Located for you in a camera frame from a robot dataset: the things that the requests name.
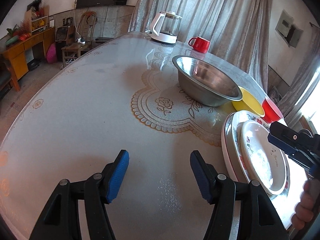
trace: finger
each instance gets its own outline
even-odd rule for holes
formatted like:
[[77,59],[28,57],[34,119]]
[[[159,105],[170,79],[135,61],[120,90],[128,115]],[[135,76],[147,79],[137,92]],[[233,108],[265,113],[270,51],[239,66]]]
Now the finger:
[[303,190],[304,190],[304,191],[309,191],[309,189],[310,189],[310,183],[309,183],[309,181],[307,180],[307,181],[304,183],[304,185],[303,185]]
[[291,223],[293,225],[293,227],[297,230],[301,230],[303,229],[305,223],[303,221],[301,221],[296,214],[293,215],[293,217],[291,218]]
[[309,193],[303,192],[301,195],[300,204],[302,207],[311,210],[315,203]]
[[304,222],[310,222],[313,218],[313,213],[310,210],[301,206],[301,203],[298,203],[298,205],[295,208],[295,211],[297,217]]

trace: flower pattern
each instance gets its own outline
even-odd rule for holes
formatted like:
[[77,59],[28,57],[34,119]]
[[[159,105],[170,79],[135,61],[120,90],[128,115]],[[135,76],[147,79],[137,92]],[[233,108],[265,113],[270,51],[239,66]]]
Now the flower pattern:
[[43,99],[38,99],[34,104],[33,104],[33,109],[37,109],[39,108],[40,106],[42,106],[43,104]]
[[210,107],[208,109],[208,114],[212,114],[214,111],[217,112],[217,110],[215,110],[214,107]]
[[249,115],[249,114],[247,114],[247,116],[248,116],[248,118],[249,118],[250,120],[256,121],[257,123],[263,125],[263,127],[266,128],[268,131],[270,131],[270,130],[269,130],[269,126],[266,125],[260,118],[257,118],[257,117],[255,117],[255,116]]
[[251,152],[252,154],[254,154],[254,151],[252,150],[251,145],[250,145],[249,143],[247,143],[247,147],[248,147],[248,149],[250,150],[250,152]]
[[199,108],[202,108],[202,105],[198,101],[192,99],[190,96],[186,96],[186,99],[188,101],[183,101],[183,103],[190,105],[189,114],[192,116],[192,118],[195,118],[195,111],[199,112]]
[[69,69],[68,72],[69,72],[69,73],[73,73],[73,72],[76,71],[76,69],[77,69],[76,67],[73,67],[73,68]]
[[0,184],[0,189],[2,190],[2,193],[4,196],[9,196],[10,187],[9,187],[9,181],[7,179],[3,179]]
[[8,162],[8,152],[1,151],[0,152],[0,166],[5,166]]
[[171,111],[169,111],[168,109],[172,109],[173,106],[173,102],[168,99],[168,98],[157,98],[156,103],[158,104],[157,109],[161,112],[163,112],[164,115],[166,115],[166,113],[170,114]]

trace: white kettle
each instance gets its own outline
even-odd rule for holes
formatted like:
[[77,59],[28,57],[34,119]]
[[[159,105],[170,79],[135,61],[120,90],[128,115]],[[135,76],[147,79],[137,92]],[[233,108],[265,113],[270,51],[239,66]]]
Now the white kettle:
[[149,25],[150,37],[165,44],[175,44],[182,17],[175,12],[159,12]]

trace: white plate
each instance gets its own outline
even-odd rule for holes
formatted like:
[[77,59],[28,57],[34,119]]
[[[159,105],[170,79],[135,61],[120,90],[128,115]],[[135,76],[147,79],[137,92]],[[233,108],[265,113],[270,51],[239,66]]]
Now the white plate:
[[[263,127],[265,127],[267,130],[269,130],[269,125],[266,122],[264,122],[260,117],[258,117],[257,115],[249,111],[242,110],[234,113],[231,119],[227,120],[227,123],[226,123],[227,132],[225,133],[228,155],[229,155],[232,167],[234,168],[235,174],[239,179],[239,182],[247,182],[247,183],[250,181],[250,178],[249,178],[248,171],[246,171],[246,166],[244,164],[243,157],[241,154],[240,141],[238,140],[238,138],[240,138],[241,136],[241,128],[243,123],[248,120],[257,121],[258,123],[262,124]],[[289,169],[287,157],[284,156],[284,159],[285,159],[287,178],[286,178],[286,185],[281,195],[288,196],[289,187],[290,187],[290,169]]]
[[269,131],[262,124],[248,120],[242,125],[240,147],[247,171],[265,191],[279,195],[286,184],[286,167],[281,150],[268,142]]
[[233,181],[238,181],[237,176],[233,170],[232,164],[230,162],[229,159],[229,155],[228,155],[228,150],[227,150],[227,144],[226,144],[226,138],[225,138],[225,128],[226,128],[226,122],[227,120],[229,120],[230,118],[232,118],[233,113],[230,114],[225,122],[222,125],[222,129],[221,129],[221,147],[222,147],[222,153],[223,153],[223,159],[224,159],[224,163],[226,164],[226,168],[229,174],[230,179],[232,179]]

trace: flowers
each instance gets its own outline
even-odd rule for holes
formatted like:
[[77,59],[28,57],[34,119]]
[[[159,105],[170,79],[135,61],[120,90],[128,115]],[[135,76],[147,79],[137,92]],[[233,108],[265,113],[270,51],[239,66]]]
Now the flowers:
[[158,104],[157,109],[166,115],[166,113],[171,113],[171,111],[167,109],[172,109],[173,102],[169,98],[157,98],[156,103]]

